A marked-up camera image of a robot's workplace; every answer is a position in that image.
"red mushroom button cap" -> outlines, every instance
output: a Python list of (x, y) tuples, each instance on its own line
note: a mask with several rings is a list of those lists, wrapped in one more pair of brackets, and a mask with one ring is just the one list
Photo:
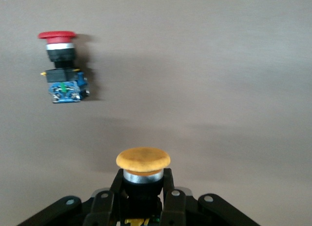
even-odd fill
[(76, 37), (76, 34), (72, 31), (48, 31), (42, 32), (38, 35), (38, 38), (47, 39), (48, 44), (52, 43), (69, 43), (71, 38)]

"gray wall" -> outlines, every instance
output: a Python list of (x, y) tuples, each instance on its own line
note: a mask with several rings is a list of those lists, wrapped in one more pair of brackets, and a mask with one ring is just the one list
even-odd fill
[[(310, 225), (312, 0), (0, 0), (0, 225), (110, 186), (124, 149), (261, 225)], [(43, 31), (92, 95), (51, 103)]]

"metal ring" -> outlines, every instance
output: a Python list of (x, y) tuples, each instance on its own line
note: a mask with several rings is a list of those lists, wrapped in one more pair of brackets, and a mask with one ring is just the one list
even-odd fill
[(61, 49), (69, 49), (75, 48), (75, 45), (71, 42), (69, 43), (51, 43), (47, 44), (47, 50), (61, 50)]
[(134, 175), (131, 174), (129, 172), (127, 172), (127, 170), (123, 170), (123, 177), (131, 182), (131, 183), (135, 183), (135, 184), (147, 184), (147, 183), (153, 183), (156, 181), (159, 181), (160, 179), (162, 179), (162, 177), (164, 176), (164, 169), (162, 169), (160, 172), (150, 175), (150, 176), (139, 176), (139, 175)]

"yellow mushroom button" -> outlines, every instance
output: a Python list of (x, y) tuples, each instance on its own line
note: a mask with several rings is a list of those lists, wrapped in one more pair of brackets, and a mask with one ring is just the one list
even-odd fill
[(137, 147), (123, 151), (116, 163), (122, 169), (136, 175), (151, 175), (170, 164), (167, 152), (152, 147)]

